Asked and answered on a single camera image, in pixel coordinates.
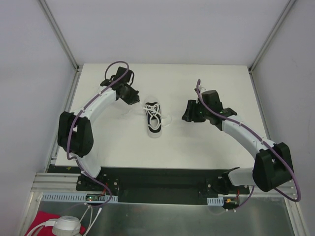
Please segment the white shoelace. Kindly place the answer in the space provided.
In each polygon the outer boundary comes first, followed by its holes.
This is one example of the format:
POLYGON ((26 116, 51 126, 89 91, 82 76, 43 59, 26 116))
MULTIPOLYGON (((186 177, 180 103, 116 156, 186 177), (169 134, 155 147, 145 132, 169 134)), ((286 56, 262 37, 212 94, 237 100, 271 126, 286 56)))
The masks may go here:
POLYGON ((168 127, 172 124, 171 115, 163 115, 161 105, 159 102, 140 102, 132 105, 131 108, 121 114, 122 117, 128 117, 131 115, 144 115, 146 119, 149 119, 147 123, 151 128, 168 127))

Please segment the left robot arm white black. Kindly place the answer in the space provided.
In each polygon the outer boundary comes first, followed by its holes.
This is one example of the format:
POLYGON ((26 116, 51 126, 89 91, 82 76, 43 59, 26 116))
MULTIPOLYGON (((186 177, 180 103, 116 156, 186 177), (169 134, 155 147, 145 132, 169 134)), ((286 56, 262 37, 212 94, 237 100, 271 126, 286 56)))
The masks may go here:
POLYGON ((104 179, 99 176, 101 165, 93 152, 92 125, 108 106, 119 99, 128 105, 140 102, 139 91, 131 86, 133 81, 134 72, 120 66, 115 75, 101 82, 98 92, 84 106, 60 115, 58 146, 65 150, 67 159, 75 160, 82 174, 89 177, 87 186, 93 191, 103 188, 104 179))

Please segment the black white canvas sneaker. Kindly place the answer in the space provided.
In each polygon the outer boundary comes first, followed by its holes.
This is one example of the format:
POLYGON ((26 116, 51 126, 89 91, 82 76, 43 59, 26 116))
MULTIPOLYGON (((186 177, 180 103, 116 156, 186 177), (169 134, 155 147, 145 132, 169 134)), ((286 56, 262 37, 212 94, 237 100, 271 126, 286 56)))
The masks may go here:
POLYGON ((162 134, 161 108, 158 102, 146 102, 143 110, 146 114, 147 132, 151 138, 158 138, 162 134))

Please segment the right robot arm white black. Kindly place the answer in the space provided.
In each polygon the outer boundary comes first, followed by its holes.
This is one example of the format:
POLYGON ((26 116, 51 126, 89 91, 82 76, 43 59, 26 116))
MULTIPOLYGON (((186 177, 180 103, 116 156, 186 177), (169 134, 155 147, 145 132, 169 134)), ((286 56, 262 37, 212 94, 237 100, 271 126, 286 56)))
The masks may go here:
POLYGON ((216 90, 196 89, 196 100, 189 100, 182 120, 205 122, 230 135, 254 159, 253 168, 232 168, 219 177, 213 188, 222 194, 233 194, 241 185, 253 185, 269 192, 292 180, 293 166, 289 147, 264 139, 248 127, 231 108, 224 108, 216 90))

